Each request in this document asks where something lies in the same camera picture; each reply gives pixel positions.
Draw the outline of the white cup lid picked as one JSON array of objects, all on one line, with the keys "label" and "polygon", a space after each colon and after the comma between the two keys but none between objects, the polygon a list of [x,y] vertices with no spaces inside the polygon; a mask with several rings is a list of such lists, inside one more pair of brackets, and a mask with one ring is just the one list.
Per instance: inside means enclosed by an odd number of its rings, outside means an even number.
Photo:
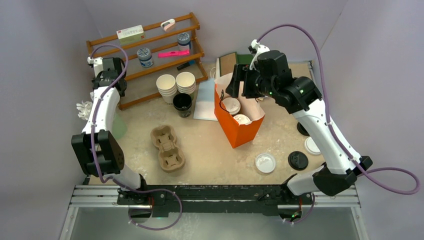
[{"label": "white cup lid picked", "polygon": [[237,98],[227,97],[222,100],[225,109],[232,115],[237,115],[241,110],[241,103]]}]

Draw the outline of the orange paper bag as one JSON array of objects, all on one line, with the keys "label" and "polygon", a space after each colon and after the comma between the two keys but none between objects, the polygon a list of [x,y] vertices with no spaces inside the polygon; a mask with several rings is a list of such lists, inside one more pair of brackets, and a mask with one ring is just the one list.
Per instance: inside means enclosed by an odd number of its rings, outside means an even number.
[{"label": "orange paper bag", "polygon": [[254,140],[261,124],[265,118],[265,112],[260,104],[254,98],[245,98],[238,96],[241,105],[241,114],[250,119],[248,124],[240,124],[227,111],[223,103],[220,103],[221,96],[228,98],[230,95],[225,93],[230,84],[232,73],[225,74],[215,79],[214,85],[214,114],[224,131],[232,148],[237,148]]}]

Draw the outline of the pulp cup carrier tray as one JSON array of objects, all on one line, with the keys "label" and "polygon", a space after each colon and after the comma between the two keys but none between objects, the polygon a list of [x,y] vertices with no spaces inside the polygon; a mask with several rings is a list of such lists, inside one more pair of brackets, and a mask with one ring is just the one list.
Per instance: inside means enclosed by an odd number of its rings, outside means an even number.
[{"label": "pulp cup carrier tray", "polygon": [[183,151],[177,145],[177,135],[171,125],[155,127],[150,132],[153,145],[158,150],[160,168],[167,173],[182,169],[186,163]]}]

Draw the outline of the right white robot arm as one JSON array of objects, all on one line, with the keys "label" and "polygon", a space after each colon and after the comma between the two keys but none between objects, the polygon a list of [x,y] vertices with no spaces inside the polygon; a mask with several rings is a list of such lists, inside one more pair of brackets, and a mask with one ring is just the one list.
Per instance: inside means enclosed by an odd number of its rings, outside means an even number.
[{"label": "right white robot arm", "polygon": [[284,202],[292,204],[300,195],[316,191],[335,196],[356,182],[360,167],[367,170],[373,164],[369,156],[355,151],[331,122],[316,84],[306,76],[292,75],[284,53],[270,50],[259,54],[253,69],[235,64],[225,92],[235,97],[240,86],[240,94],[247,99],[267,96],[284,107],[305,128],[325,160],[316,170],[294,174],[282,184]]}]

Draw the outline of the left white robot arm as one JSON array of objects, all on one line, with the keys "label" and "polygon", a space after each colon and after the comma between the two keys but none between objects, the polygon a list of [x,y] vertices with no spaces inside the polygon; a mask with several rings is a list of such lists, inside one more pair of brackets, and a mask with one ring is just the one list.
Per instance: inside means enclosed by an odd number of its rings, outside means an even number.
[{"label": "left white robot arm", "polygon": [[81,133],[72,136],[71,146],[84,174],[102,183],[113,181],[142,205],[149,199],[146,182],[125,164],[124,152],[113,134],[116,109],[127,89],[125,63],[119,57],[89,57],[87,62],[95,73],[92,107]]}]

